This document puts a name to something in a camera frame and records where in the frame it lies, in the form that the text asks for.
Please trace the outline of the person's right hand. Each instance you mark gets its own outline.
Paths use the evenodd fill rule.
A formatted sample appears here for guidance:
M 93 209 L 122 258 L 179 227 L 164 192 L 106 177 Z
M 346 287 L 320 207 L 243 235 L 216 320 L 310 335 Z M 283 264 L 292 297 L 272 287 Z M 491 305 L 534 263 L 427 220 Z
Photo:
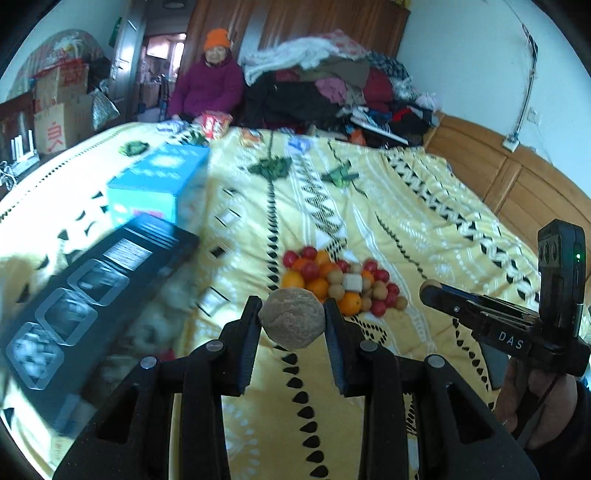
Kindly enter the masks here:
M 570 426 L 586 424 L 589 391 L 571 375 L 556 375 L 509 361 L 495 415 L 510 433 L 530 430 L 526 448 L 536 450 L 558 440 Z

